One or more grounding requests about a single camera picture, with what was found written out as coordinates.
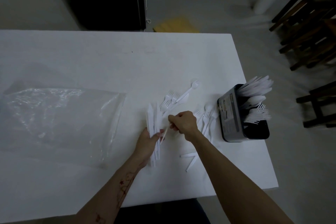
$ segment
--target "clear plastic bag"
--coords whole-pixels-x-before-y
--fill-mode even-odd
[[[54,162],[106,167],[125,94],[29,88],[2,95],[0,150]]]

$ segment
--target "hand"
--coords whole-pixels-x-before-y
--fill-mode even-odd
[[[157,133],[150,138],[147,128],[144,128],[141,132],[138,141],[136,142],[135,150],[132,154],[133,157],[141,161],[141,168],[147,165],[148,160],[155,149],[155,143],[160,138],[160,133]]]
[[[191,142],[192,138],[199,131],[196,124],[196,117],[191,111],[180,112],[176,116],[169,115],[168,120],[171,123],[170,128],[184,134],[187,141]]]

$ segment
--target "person's right hand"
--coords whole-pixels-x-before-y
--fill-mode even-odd
[[[168,120],[171,123],[170,128],[184,134],[187,141],[191,141],[199,131],[196,124],[196,117],[191,111],[180,112],[176,116],[169,115]]]

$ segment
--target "bundle of plastic knives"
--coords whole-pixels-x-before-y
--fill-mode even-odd
[[[146,112],[146,121],[150,137],[153,137],[153,135],[160,132],[160,127],[162,123],[162,113],[160,112],[160,107],[158,103],[154,104],[153,106],[151,104],[148,105],[148,109]],[[154,152],[150,157],[150,165],[155,167],[156,166],[155,161],[159,159],[160,159],[160,140],[156,141]]]

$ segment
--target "tattoo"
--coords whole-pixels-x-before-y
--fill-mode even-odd
[[[98,224],[105,224],[105,223],[106,223],[106,220],[103,219],[102,217],[100,217],[100,215],[99,215],[98,213],[96,213],[96,214],[97,214],[96,222],[97,222]]]
[[[129,187],[132,185],[135,176],[137,175],[137,172],[128,172],[126,174],[125,179],[121,179],[119,182],[120,184],[120,191],[117,195],[117,209],[120,209],[121,205],[123,204],[123,201],[126,197],[126,194],[128,192]]]

